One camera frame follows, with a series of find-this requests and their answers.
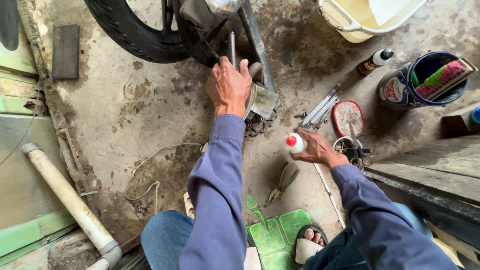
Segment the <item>green floor mat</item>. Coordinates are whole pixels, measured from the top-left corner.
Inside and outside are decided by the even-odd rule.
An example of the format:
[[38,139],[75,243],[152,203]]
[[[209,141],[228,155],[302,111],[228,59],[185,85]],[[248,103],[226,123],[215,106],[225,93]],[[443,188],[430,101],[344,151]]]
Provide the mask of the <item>green floor mat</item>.
[[295,262],[294,244],[299,230],[312,223],[310,215],[299,209],[246,227],[260,254],[263,270],[292,270]]

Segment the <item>hand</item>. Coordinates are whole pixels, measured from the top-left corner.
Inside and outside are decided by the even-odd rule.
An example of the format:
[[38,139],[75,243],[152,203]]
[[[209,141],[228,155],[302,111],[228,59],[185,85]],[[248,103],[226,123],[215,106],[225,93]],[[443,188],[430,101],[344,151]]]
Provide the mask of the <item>hand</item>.
[[335,152],[320,133],[299,127],[295,129],[295,133],[307,142],[307,149],[300,154],[292,155],[293,160],[320,163],[329,169],[338,165],[349,164],[347,157]]
[[239,66],[240,72],[233,68],[226,56],[222,56],[220,63],[213,66],[205,92],[215,106],[215,116],[228,113],[243,117],[245,113],[252,78],[248,74],[247,59],[240,61]]

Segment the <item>pliers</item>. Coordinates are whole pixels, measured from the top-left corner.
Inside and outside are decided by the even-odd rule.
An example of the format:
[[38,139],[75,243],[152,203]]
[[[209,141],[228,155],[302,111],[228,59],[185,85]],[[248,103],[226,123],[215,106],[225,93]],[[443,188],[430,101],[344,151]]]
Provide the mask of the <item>pliers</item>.
[[274,202],[278,196],[280,196],[280,193],[284,192],[285,189],[297,178],[297,176],[300,174],[300,169],[297,169],[291,174],[291,177],[288,177],[288,172],[285,173],[287,170],[287,166],[289,165],[288,161],[282,166],[280,169],[280,172],[278,173],[278,176],[276,178],[276,181],[274,183],[275,189],[272,191],[270,194],[270,197],[268,198],[268,202]]

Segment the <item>shirt cuff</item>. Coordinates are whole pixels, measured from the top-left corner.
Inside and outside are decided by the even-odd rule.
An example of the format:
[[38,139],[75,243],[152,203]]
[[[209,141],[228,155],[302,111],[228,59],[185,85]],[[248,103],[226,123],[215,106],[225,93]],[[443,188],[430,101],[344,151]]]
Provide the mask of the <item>shirt cuff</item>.
[[353,179],[366,181],[366,178],[360,169],[351,164],[335,166],[330,170],[330,172],[332,173],[333,180],[339,187]]
[[234,140],[241,147],[245,134],[245,122],[234,114],[222,114],[213,119],[209,142],[215,140]]

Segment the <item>toe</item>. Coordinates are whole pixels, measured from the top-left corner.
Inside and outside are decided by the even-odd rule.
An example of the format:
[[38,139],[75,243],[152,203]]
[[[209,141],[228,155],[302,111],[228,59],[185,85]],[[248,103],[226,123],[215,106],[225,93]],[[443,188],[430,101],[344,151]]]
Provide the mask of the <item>toe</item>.
[[313,242],[318,244],[318,242],[320,241],[321,238],[322,238],[322,236],[319,233],[316,233],[315,238],[313,239]]
[[307,239],[307,240],[312,240],[313,239],[313,230],[312,229],[307,229],[307,231],[303,235],[303,238]]

